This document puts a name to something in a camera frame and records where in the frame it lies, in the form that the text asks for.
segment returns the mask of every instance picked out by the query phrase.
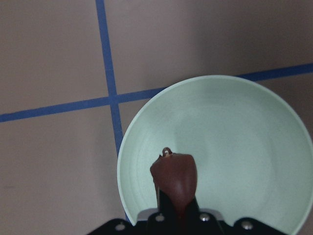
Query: blue painter's tape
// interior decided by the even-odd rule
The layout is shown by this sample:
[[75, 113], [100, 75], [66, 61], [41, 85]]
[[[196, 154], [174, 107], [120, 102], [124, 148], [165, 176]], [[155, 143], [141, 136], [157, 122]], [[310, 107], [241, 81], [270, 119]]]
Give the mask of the blue painter's tape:
[[281, 69], [268, 70], [268, 71], [241, 74], [241, 75], [238, 75], [238, 77], [242, 77], [251, 81], [261, 81], [261, 80], [267, 80], [267, 79], [273, 79], [273, 78], [279, 78], [279, 77], [287, 77], [287, 76], [305, 74], [305, 73], [310, 73], [310, 72], [313, 72], [313, 63], [291, 66], [291, 67], [281, 68]]
[[66, 103], [66, 104], [52, 105], [52, 106], [42, 107], [38, 109], [29, 109], [29, 110], [23, 110], [23, 111], [19, 111], [15, 113], [10, 113], [10, 114], [2, 114], [0, 115], [0, 122], [13, 121], [13, 120], [19, 120], [19, 119], [24, 119], [24, 118], [33, 118], [33, 117], [50, 115], [50, 114], [58, 114], [58, 113], [64, 113], [64, 112], [69, 112], [69, 111], [100, 107], [100, 106], [104, 106], [108, 104], [109, 104], [108, 97], [103, 97], [103, 98], [89, 99], [89, 100], [77, 101], [77, 102]]
[[115, 147], [117, 154], [119, 153], [119, 148], [121, 147], [121, 143], [123, 140], [123, 132], [122, 132], [122, 124], [121, 124], [121, 116], [119, 113], [118, 104], [111, 104], [111, 116], [114, 130], [114, 138], [115, 138]]
[[102, 45], [104, 67], [105, 67], [106, 78], [107, 78], [108, 92], [109, 92], [109, 96], [111, 96], [111, 95], [116, 95], [116, 85], [115, 85], [109, 31], [108, 31], [104, 1], [96, 0], [96, 8], [97, 8], [100, 39], [101, 39], [101, 45]]
[[135, 100], [141, 100], [141, 99], [150, 99], [159, 92], [163, 91], [166, 87], [157, 88], [157, 89], [151, 89], [141, 92], [133, 92], [133, 93], [127, 93], [127, 94], [119, 94], [117, 98], [118, 103], [125, 103]]
[[103, 0], [96, 0], [96, 8], [99, 22], [100, 39], [102, 45], [103, 61], [105, 66], [107, 86], [109, 92], [109, 101], [111, 108], [111, 117], [114, 131], [115, 147], [118, 154], [123, 139], [121, 115], [116, 100], [116, 84], [113, 70], [112, 54], [109, 39], [109, 30]]

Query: black metal bracket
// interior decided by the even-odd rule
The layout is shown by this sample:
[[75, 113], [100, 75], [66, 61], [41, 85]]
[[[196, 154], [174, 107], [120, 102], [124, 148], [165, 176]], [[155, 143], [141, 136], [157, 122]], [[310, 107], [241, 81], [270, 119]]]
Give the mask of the black metal bracket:
[[286, 235], [253, 218], [241, 218], [234, 226], [215, 215], [199, 210], [196, 199], [186, 207], [185, 217], [177, 218], [170, 199], [160, 191], [158, 212], [133, 226], [123, 219], [113, 219], [89, 235]]

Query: tile floor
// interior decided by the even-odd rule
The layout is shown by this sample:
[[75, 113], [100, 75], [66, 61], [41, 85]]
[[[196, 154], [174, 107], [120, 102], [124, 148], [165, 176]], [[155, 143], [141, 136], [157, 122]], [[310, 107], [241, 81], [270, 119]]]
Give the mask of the tile floor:
[[0, 233], [86, 234], [124, 217], [116, 149], [150, 89], [274, 70], [250, 78], [313, 136], [311, 1], [240, 3], [1, 1]]

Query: light green bowl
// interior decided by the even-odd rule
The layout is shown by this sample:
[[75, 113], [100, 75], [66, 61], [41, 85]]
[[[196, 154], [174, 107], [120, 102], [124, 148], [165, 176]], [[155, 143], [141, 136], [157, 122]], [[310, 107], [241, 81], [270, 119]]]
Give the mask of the light green bowl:
[[194, 156], [200, 208], [218, 210], [230, 225], [248, 216], [295, 235], [311, 209], [308, 131], [283, 99], [254, 82], [188, 79], [138, 112], [117, 164], [120, 197], [133, 224], [140, 211], [157, 207], [150, 166], [164, 147]]

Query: silver screw head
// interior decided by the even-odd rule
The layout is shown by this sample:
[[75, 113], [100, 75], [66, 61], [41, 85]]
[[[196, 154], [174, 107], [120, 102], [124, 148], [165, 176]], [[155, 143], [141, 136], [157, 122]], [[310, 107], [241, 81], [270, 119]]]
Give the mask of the silver screw head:
[[123, 231], [125, 229], [125, 225], [123, 223], [120, 223], [116, 225], [115, 230], [116, 231]]
[[156, 221], [157, 222], [162, 222], [162, 221], [164, 221], [165, 220], [165, 217], [162, 215], [162, 214], [158, 214], [157, 216], [156, 216]]
[[203, 222], [207, 222], [210, 220], [210, 216], [207, 213], [202, 213], [200, 214], [199, 219]]
[[243, 227], [243, 229], [245, 230], [251, 230], [253, 229], [253, 224], [248, 221], [248, 220], [244, 220], [243, 222], [241, 222], [241, 226]]

